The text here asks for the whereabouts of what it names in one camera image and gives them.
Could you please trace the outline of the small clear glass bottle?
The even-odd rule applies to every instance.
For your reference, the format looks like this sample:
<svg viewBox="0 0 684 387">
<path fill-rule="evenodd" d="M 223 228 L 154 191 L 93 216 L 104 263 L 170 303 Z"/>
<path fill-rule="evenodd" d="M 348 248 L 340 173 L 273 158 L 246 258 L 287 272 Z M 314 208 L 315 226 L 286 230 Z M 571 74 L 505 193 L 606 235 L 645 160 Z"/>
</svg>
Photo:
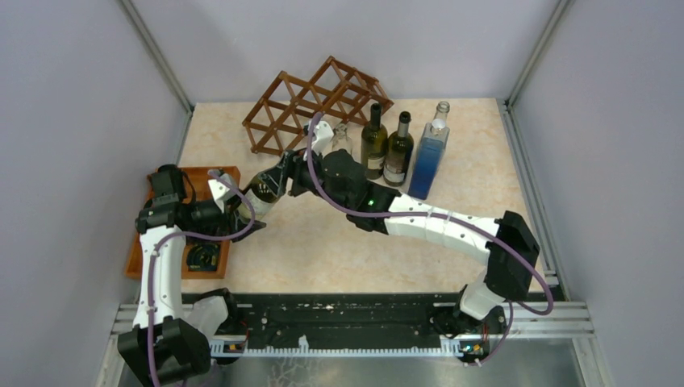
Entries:
<svg viewBox="0 0 684 387">
<path fill-rule="evenodd" d="M 353 155 L 353 141 L 348 135 L 348 127 L 345 123 L 338 123 L 333 128 L 332 151 L 346 151 L 350 156 Z"/>
</svg>

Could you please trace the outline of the dark green wine bottle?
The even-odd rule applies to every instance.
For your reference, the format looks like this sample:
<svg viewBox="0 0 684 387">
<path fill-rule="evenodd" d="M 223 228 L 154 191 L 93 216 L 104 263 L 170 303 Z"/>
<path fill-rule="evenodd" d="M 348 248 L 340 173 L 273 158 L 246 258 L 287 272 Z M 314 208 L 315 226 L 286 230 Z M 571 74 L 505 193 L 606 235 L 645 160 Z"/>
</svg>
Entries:
<svg viewBox="0 0 684 387">
<path fill-rule="evenodd" d="M 256 221 L 262 220 L 285 195 L 286 183 L 287 175 L 282 166 L 265 169 L 248 183 L 243 195 L 252 205 Z"/>
</svg>

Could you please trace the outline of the white label wine bottle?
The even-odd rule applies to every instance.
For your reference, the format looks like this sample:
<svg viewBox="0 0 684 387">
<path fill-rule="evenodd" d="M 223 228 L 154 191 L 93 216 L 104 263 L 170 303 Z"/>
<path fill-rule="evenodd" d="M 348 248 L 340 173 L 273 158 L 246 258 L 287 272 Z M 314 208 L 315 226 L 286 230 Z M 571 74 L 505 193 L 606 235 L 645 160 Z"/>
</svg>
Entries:
<svg viewBox="0 0 684 387">
<path fill-rule="evenodd" d="M 382 104 L 374 103 L 370 107 L 370 120 L 361 132 L 361 163 L 365 167 L 365 176 L 376 180 L 382 175 L 388 144 L 386 127 L 381 123 Z"/>
</svg>

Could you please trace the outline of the brown label wine bottle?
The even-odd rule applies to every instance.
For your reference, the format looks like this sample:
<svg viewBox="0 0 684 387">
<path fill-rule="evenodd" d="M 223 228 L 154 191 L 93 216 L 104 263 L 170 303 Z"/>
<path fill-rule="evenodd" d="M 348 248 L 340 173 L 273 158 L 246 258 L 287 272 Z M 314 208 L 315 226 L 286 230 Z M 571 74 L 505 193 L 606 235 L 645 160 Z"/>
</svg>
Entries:
<svg viewBox="0 0 684 387">
<path fill-rule="evenodd" d="M 398 128 L 388 139 L 388 151 L 383 167 L 383 179 L 387 185 L 400 186 L 407 177 L 415 141 L 410 134 L 411 113 L 402 111 Z"/>
</svg>

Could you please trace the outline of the blue square glass bottle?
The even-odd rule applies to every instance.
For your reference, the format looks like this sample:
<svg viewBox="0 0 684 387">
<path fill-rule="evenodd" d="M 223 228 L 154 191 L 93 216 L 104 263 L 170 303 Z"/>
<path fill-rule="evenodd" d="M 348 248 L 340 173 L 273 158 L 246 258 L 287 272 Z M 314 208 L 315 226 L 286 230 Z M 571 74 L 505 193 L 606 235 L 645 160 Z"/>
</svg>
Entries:
<svg viewBox="0 0 684 387">
<path fill-rule="evenodd" d="M 436 178 L 448 142 L 449 128 L 444 119 L 426 124 L 419 141 L 408 194 L 426 199 Z"/>
</svg>

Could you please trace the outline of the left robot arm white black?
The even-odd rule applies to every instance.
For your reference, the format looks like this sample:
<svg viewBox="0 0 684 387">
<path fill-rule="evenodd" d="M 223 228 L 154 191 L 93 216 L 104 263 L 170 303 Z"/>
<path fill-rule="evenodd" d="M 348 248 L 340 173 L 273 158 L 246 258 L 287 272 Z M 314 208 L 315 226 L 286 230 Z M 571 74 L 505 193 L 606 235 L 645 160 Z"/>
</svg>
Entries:
<svg viewBox="0 0 684 387">
<path fill-rule="evenodd" d="M 221 169 L 208 172 L 210 198 L 189 196 L 187 173 L 166 164 L 149 176 L 152 197 L 136 218 L 143 253 L 142 290 L 132 328 L 118 337 L 118 351 L 144 386 L 162 386 L 211 368 L 210 341 L 219 330 L 236 331 L 242 313 L 226 288 L 201 295 L 183 310 L 182 265 L 188 239 L 237 241 L 264 225 L 271 203 L 256 186 L 240 189 Z"/>
</svg>

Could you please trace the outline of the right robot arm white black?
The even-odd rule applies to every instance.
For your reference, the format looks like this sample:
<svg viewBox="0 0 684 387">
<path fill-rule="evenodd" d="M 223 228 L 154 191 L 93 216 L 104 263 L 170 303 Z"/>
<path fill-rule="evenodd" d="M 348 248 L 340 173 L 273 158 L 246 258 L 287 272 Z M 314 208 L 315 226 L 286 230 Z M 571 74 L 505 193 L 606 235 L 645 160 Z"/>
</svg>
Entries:
<svg viewBox="0 0 684 387">
<path fill-rule="evenodd" d="M 483 218 L 430 206 L 368 180 L 364 166 L 346 151 L 309 156 L 288 150 L 265 171 L 265 181 L 278 198 L 287 187 L 293 197 L 313 193 L 363 231 L 421 239 L 479 262 L 483 272 L 461 291 L 454 310 L 464 332 L 475 332 L 502 302 L 524 303 L 531 283 L 541 279 L 535 270 L 540 246 L 520 214 L 507 210 Z"/>
</svg>

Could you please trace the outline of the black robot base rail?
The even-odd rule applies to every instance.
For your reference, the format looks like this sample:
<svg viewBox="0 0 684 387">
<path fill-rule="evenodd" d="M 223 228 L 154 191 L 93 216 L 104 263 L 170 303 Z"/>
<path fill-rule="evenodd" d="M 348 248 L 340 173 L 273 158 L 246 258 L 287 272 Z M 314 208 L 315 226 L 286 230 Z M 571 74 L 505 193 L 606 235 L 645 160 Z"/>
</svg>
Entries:
<svg viewBox="0 0 684 387">
<path fill-rule="evenodd" d="M 234 293 L 219 335 L 248 335 L 251 350 L 438 348 L 442 339 L 490 340 L 501 306 L 483 321 L 458 312 L 459 293 Z"/>
</svg>

